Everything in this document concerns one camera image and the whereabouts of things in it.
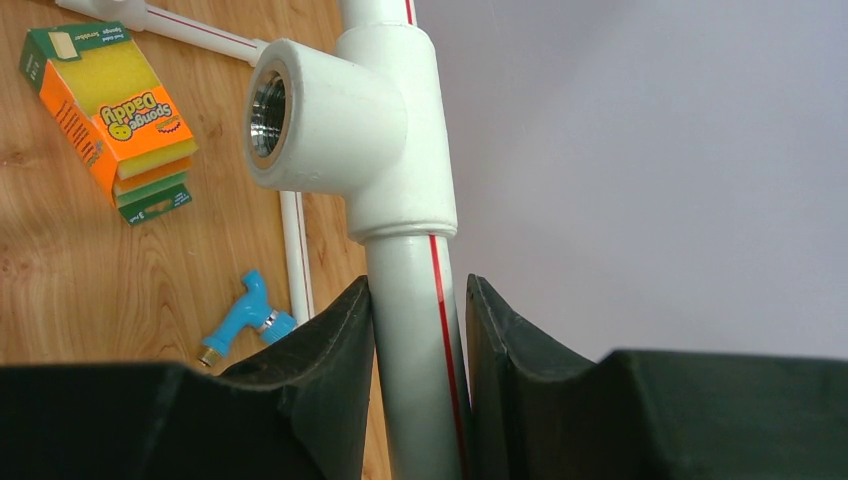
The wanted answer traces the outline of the white PVC pipe frame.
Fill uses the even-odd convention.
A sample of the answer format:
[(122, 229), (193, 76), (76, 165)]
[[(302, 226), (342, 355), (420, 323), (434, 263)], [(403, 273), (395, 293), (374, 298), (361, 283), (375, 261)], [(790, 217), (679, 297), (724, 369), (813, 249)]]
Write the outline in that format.
[(144, 1), (66, 8), (253, 67), (242, 134), (253, 179), (342, 197), (349, 238), (365, 249), (393, 477), (470, 478), (449, 142), (434, 45), (414, 3), (341, 2), (332, 53), (248, 40)]

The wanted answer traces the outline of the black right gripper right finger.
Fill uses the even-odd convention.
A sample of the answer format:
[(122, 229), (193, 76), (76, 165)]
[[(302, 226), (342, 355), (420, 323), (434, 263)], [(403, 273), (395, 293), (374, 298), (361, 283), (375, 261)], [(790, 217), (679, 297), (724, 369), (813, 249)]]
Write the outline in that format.
[(616, 349), (598, 361), (466, 284), (479, 479), (843, 479), (847, 364)]

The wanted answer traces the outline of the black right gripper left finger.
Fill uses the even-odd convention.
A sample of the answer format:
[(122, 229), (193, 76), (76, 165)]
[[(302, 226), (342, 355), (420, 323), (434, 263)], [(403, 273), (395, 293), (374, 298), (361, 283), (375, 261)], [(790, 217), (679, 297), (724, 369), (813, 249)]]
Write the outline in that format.
[(1, 370), (5, 479), (357, 479), (375, 350), (366, 277), (212, 375), (176, 362)]

